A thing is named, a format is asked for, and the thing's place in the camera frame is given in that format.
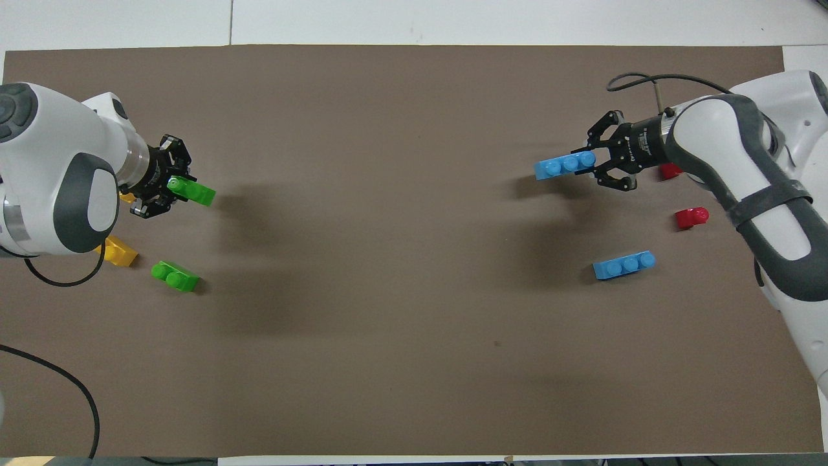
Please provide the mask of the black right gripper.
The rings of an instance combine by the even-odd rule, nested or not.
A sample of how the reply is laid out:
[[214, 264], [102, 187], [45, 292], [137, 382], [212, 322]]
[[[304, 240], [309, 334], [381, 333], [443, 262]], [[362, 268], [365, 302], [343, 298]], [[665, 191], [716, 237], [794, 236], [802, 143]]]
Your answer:
[[[603, 139], [610, 129], [615, 132]], [[609, 110], [587, 130], [587, 149], [620, 150], [621, 159], [610, 159], [592, 168], [598, 186], [621, 192], [638, 188], [636, 173], [668, 163], [662, 132], [662, 118], [626, 123], [621, 110]]]

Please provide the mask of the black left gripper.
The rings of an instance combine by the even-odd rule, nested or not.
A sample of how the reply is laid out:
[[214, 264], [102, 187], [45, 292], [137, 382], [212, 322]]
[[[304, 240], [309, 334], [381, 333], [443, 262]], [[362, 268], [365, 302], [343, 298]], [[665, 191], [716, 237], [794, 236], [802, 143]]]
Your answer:
[[193, 178], [192, 159], [183, 139], [163, 135], [158, 147], [147, 146], [149, 164], [143, 178], [133, 187], [133, 215], [142, 219], [166, 214], [179, 198], [168, 187], [170, 176]]

